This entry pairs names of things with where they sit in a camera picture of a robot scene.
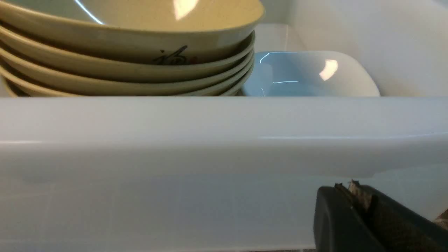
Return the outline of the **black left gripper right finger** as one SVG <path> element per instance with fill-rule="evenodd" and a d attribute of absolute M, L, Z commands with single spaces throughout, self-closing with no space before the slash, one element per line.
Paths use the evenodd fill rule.
<path fill-rule="evenodd" d="M 446 252 L 447 230 L 372 186 L 351 181 L 355 208 L 387 252 Z"/>

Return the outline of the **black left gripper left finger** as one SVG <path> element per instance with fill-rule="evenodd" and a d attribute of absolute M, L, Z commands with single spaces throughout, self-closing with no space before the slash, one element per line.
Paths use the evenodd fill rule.
<path fill-rule="evenodd" d="M 313 234 L 317 252 L 384 252 L 340 184 L 317 190 Z"/>

